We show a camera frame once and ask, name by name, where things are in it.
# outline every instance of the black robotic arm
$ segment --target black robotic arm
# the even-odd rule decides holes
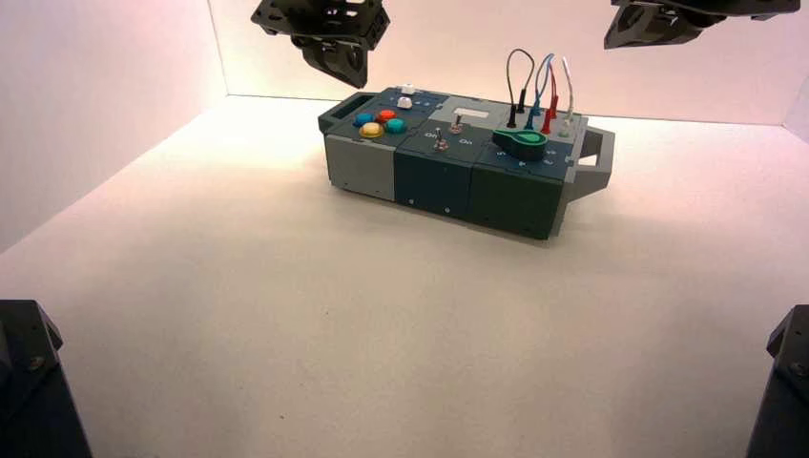
[[[367,56],[390,20],[383,0],[262,0],[252,20],[271,35],[291,35],[312,67],[356,88]],[[756,20],[800,9],[800,0],[612,0],[619,7],[604,48],[681,44],[728,16]]]

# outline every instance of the white button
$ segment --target white button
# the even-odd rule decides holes
[[[410,110],[413,108],[413,100],[410,97],[399,97],[399,102],[396,104],[397,107]]]

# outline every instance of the white wall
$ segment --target white wall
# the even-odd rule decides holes
[[[793,134],[809,142],[809,78],[803,82],[798,99],[787,115],[784,126]]]
[[[231,94],[351,94],[308,70],[287,36],[250,22],[259,0],[211,4]],[[385,8],[392,25],[371,54],[369,90],[411,81],[503,100],[506,54],[522,46],[537,58],[569,57],[585,113],[781,124],[809,73],[805,10],[763,23],[728,20],[685,46],[605,52],[616,12],[607,0],[389,0]]]
[[[224,96],[205,0],[0,6],[0,252]]]

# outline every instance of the blue button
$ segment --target blue button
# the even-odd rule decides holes
[[[362,127],[369,122],[374,122],[374,115],[371,113],[360,113],[354,118],[354,127]]]
[[[401,119],[391,119],[384,125],[384,129],[389,134],[403,134],[407,130],[407,124]]]

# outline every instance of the red button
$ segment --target red button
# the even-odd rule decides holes
[[[385,122],[391,119],[396,119],[396,112],[394,112],[393,110],[382,110],[377,115],[377,122],[379,122],[380,124],[385,124]]]

